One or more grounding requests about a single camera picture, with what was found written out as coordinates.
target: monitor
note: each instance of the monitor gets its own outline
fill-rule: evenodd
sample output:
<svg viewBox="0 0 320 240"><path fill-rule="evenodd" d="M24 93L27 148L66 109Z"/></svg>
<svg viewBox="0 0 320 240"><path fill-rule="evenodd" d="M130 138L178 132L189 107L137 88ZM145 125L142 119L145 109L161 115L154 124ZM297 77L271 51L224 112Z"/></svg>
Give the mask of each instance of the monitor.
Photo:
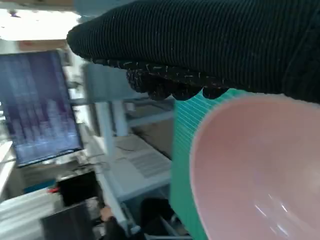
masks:
<svg viewBox="0 0 320 240"><path fill-rule="evenodd" d="M41 219L46 240L95 240L85 202Z"/></svg>
<svg viewBox="0 0 320 240"><path fill-rule="evenodd" d="M83 149L57 51L0 55L0 101L19 167Z"/></svg>

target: wall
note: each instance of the wall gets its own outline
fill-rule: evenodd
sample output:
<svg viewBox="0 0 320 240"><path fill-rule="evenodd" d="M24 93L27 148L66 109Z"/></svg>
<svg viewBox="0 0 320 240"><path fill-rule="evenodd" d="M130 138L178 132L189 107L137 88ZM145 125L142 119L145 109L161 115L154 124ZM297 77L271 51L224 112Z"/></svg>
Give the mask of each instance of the wall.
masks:
<svg viewBox="0 0 320 240"><path fill-rule="evenodd" d="M16 54L19 48L16 41L7 41L0 39L0 54Z"/></svg>

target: black glove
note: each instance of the black glove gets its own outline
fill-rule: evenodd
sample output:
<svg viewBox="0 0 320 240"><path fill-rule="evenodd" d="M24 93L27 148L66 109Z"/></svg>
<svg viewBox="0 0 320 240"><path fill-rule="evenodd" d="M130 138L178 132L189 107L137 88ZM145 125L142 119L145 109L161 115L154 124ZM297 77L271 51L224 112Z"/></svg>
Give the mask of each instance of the black glove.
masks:
<svg viewBox="0 0 320 240"><path fill-rule="evenodd" d="M93 63L206 88L210 98L219 95L216 89L236 88L320 103L319 5L320 0L138 0L76 26L67 42ZM169 94L174 93L162 82L150 96Z"/></svg>

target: green cutting board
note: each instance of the green cutting board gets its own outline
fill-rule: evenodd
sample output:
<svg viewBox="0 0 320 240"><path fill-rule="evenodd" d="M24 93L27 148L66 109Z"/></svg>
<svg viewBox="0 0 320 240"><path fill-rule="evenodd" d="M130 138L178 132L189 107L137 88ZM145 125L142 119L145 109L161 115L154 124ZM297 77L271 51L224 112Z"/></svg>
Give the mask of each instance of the green cutting board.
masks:
<svg viewBox="0 0 320 240"><path fill-rule="evenodd" d="M170 204L195 240L206 240L193 199L189 177L189 153L198 125L219 104L248 94L230 89L221 97L209 100L199 93L188 101L176 101L174 114L173 157Z"/></svg>

